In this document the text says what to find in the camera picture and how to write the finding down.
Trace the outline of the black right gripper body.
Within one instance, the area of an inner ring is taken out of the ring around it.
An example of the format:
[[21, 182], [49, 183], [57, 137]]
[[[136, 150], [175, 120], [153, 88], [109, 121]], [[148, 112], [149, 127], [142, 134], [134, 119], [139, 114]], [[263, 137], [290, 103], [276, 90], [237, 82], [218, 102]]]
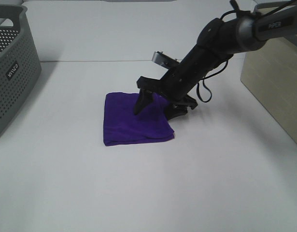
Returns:
[[213, 69], [215, 69], [215, 60], [182, 60], [176, 67], [168, 69], [159, 80], [141, 76], [137, 80], [137, 86], [139, 89], [157, 93], [170, 101], [185, 98], [186, 105], [195, 109], [198, 105], [197, 101], [188, 93]]

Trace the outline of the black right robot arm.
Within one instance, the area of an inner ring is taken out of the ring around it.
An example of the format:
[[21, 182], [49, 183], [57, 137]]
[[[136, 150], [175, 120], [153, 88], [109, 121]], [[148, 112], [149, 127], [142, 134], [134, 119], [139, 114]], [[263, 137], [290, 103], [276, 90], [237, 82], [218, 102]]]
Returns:
[[210, 71], [228, 63], [234, 54], [261, 49], [269, 39], [297, 35], [297, 0], [273, 2], [273, 10], [266, 14], [243, 11], [234, 0], [230, 4], [233, 10], [224, 15], [236, 14], [236, 18], [225, 22], [220, 17], [209, 22], [182, 61], [154, 52], [152, 61], [167, 72], [159, 80], [143, 76], [137, 80], [140, 92], [133, 108], [135, 115], [153, 102], [156, 93], [169, 101], [164, 109], [167, 119], [183, 116], [188, 107], [198, 105], [188, 92], [209, 78]]

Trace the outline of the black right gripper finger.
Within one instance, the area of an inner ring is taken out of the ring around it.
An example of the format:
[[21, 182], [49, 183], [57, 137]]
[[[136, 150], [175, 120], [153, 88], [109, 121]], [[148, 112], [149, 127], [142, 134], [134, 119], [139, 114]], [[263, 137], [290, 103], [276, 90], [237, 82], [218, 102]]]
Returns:
[[182, 98], [179, 101], [167, 100], [163, 113], [167, 120], [171, 120], [173, 118], [186, 115], [188, 113], [187, 107], [185, 98]]
[[133, 114], [138, 115], [146, 106], [153, 102], [153, 92], [141, 88], [139, 96], [133, 108]]

